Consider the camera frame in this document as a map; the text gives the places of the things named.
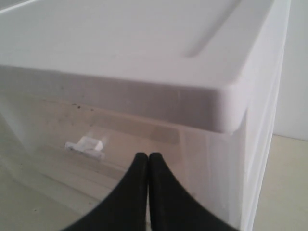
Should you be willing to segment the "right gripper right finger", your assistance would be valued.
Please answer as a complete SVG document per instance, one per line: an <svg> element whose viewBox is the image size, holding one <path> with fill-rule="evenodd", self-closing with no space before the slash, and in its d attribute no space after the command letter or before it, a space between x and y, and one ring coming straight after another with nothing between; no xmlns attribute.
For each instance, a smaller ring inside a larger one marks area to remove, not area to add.
<svg viewBox="0 0 308 231"><path fill-rule="evenodd" d="M153 231L232 231L182 187L160 153L149 156L149 207Z"/></svg>

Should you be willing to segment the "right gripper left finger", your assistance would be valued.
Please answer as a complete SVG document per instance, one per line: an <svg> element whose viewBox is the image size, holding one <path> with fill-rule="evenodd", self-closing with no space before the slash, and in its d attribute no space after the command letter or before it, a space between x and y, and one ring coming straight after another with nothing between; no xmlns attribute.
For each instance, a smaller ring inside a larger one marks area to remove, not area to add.
<svg viewBox="0 0 308 231"><path fill-rule="evenodd" d="M148 156L137 153L112 192L65 231L144 231L148 193Z"/></svg>

